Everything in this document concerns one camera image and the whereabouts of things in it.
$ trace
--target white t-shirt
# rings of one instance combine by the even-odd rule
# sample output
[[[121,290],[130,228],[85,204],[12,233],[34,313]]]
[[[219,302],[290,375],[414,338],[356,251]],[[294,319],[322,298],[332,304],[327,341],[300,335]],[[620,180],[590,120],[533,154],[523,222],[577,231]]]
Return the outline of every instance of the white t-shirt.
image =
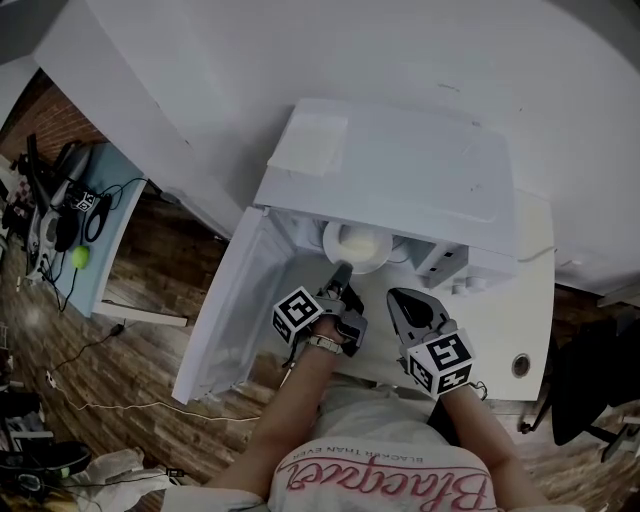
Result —
[[[164,512],[491,511],[491,477],[471,452],[450,446],[425,416],[389,390],[334,385],[313,440],[276,468],[269,501],[245,491],[177,487]],[[550,506],[522,512],[583,512]]]

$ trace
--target white cabinet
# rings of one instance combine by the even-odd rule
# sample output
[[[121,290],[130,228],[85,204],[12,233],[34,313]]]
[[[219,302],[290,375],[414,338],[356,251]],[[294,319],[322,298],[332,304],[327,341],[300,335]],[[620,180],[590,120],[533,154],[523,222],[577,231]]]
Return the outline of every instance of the white cabinet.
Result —
[[[346,120],[339,162],[322,176],[267,169],[191,335],[173,392],[181,402],[245,380],[271,334],[273,304],[296,282],[315,287],[330,277],[321,245],[327,221],[394,235],[388,263],[371,274],[385,286],[405,273],[451,293],[516,274],[514,190],[501,136],[448,117],[327,100],[301,100],[292,118],[299,113]],[[363,290],[368,279],[358,278]]]

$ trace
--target person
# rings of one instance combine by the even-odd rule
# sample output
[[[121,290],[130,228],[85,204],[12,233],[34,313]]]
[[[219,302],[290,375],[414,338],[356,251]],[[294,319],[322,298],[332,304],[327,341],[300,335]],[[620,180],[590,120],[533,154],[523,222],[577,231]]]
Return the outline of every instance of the person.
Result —
[[[314,333],[344,342],[329,316]],[[390,388],[332,379],[339,357],[306,346],[245,452],[206,487],[169,489],[163,511],[582,511],[549,504],[469,386],[441,397],[450,446]]]

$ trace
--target white paper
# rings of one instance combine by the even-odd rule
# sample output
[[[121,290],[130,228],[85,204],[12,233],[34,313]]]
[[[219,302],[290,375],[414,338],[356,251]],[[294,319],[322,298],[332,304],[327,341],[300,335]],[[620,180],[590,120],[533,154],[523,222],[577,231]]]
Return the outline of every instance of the white paper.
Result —
[[[339,169],[347,118],[295,114],[267,164],[292,172],[322,176]]]

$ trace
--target wrist strap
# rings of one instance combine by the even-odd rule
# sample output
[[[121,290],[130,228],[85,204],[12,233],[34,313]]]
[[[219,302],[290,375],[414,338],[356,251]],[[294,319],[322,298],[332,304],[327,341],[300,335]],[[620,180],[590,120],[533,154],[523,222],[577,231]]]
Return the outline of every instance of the wrist strap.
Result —
[[[309,345],[313,345],[314,347],[320,347],[333,354],[342,354],[342,347],[338,345],[331,338],[327,338],[326,336],[322,336],[321,334],[314,334],[307,339],[307,343]]]

